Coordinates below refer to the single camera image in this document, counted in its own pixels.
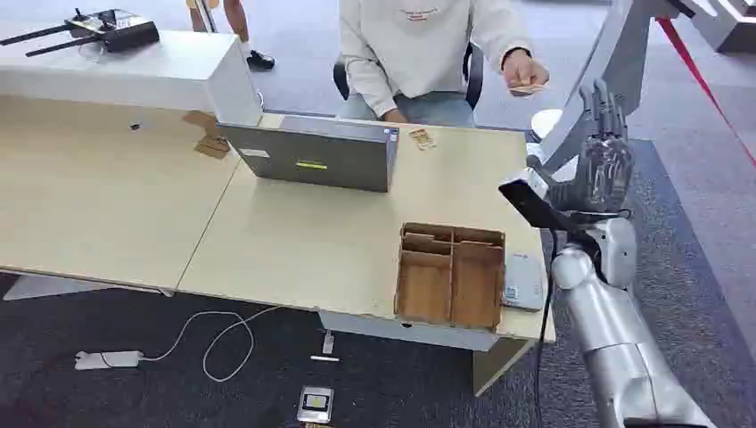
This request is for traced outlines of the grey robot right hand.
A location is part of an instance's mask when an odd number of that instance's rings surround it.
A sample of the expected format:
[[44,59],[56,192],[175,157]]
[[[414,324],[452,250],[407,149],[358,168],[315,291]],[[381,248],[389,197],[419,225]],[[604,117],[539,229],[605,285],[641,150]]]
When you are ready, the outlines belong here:
[[606,82],[597,78],[593,88],[579,94],[588,113],[574,178],[549,191],[559,211],[618,213],[625,202],[634,168],[628,142],[626,116]]

